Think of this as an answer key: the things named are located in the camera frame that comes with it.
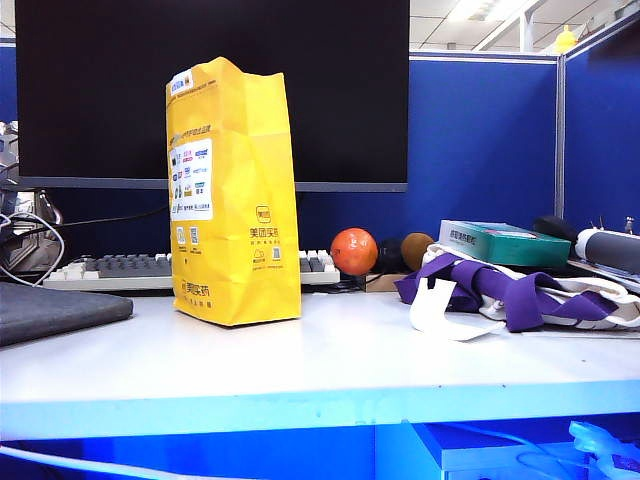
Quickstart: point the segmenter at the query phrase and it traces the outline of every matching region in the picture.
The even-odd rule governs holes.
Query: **brown ball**
[[[412,270],[420,270],[422,267],[422,257],[427,251],[427,247],[434,243],[426,233],[414,232],[405,237],[400,245],[400,252],[404,263]]]

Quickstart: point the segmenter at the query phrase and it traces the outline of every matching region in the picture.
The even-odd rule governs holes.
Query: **white desk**
[[[305,295],[227,329],[136,298],[124,322],[0,350],[2,439],[640,411],[636,340],[413,330],[396,294]]]

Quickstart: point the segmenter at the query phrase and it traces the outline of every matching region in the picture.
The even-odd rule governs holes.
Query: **yellow paper bag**
[[[223,325],[299,317],[283,75],[219,57],[176,75],[166,109],[175,307]]]

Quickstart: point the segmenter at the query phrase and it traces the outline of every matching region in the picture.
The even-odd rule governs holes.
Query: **gray fabric pad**
[[[0,282],[0,346],[125,320],[128,298]]]

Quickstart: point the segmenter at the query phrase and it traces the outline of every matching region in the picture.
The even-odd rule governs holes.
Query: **white cable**
[[[496,432],[494,430],[487,430],[485,428],[475,427],[473,425],[467,425],[465,423],[451,422],[451,423],[445,423],[444,425],[448,425],[448,426],[454,427],[454,428],[459,428],[460,430],[466,430],[466,431],[469,431],[469,432],[479,433],[481,435],[487,435],[487,436],[490,436],[490,437],[504,438],[504,439],[507,439],[507,440],[511,440],[512,442],[521,443],[522,445],[526,445],[528,447],[531,447],[531,448],[533,448],[535,450],[538,450],[543,455],[548,455],[550,457],[553,457],[554,460],[556,461],[556,463],[560,466],[560,468],[562,468],[563,478],[556,477],[554,475],[550,475],[550,474],[548,474],[546,472],[541,472],[540,470],[535,469],[535,468],[533,468],[533,470],[537,471],[540,474],[543,474],[543,476],[546,476],[547,478],[553,478],[554,480],[565,480],[566,478],[569,478],[569,480],[571,480],[573,478],[571,473],[560,462],[558,457],[555,457],[554,455],[551,455],[542,446],[538,445],[537,443],[533,443],[533,442],[527,440],[526,438],[518,437],[516,435],[511,435],[509,433]],[[523,461],[521,461],[519,459],[518,459],[518,463],[520,463],[522,465],[525,465],[527,467],[530,466],[529,464],[525,464],[525,462],[523,462]]]
[[[147,478],[152,480],[221,480],[223,478],[226,480],[243,480],[240,478],[231,479],[228,477],[181,475],[178,473],[164,472],[162,470],[152,470],[150,468],[119,465],[117,463],[94,462],[91,460],[79,460],[75,458],[58,457],[55,455],[45,455],[43,453],[28,452],[26,450],[18,450],[16,448],[5,446],[0,446],[0,454],[31,462],[44,463],[54,467],[71,468],[73,470],[85,470],[89,472],[112,473],[115,475],[125,475],[127,477]]]
[[[11,219],[13,217],[17,217],[17,216],[27,216],[27,217],[34,218],[37,221],[39,221],[40,223],[42,223],[49,230],[51,230],[51,232],[58,238],[58,241],[60,242],[60,253],[58,254],[58,258],[56,258],[56,261],[53,262],[53,265],[51,265],[49,270],[47,270],[47,273],[45,273],[35,283],[27,282],[26,280],[23,280],[21,278],[16,277],[11,272],[9,272],[6,268],[4,268],[2,265],[0,265],[0,271],[2,271],[5,275],[13,278],[16,282],[20,282],[20,283],[22,283],[24,285],[29,285],[30,287],[41,287],[40,283],[42,283],[44,281],[44,279],[47,278],[51,274],[51,272],[53,272],[58,267],[60,262],[62,261],[62,257],[64,256],[64,239],[62,238],[62,235],[60,235],[60,233],[58,233],[58,231],[55,228],[53,228],[51,225],[49,225],[49,223],[47,223],[45,220],[43,220],[42,218],[40,218],[38,215],[36,215],[34,213],[30,213],[30,212],[15,212],[15,213],[12,213],[11,215],[9,215],[6,218],[9,219],[9,221],[11,221]]]
[[[0,230],[4,227],[8,227],[11,225],[11,219],[7,217],[4,213],[0,213],[0,218],[2,219],[2,223],[0,223]]]

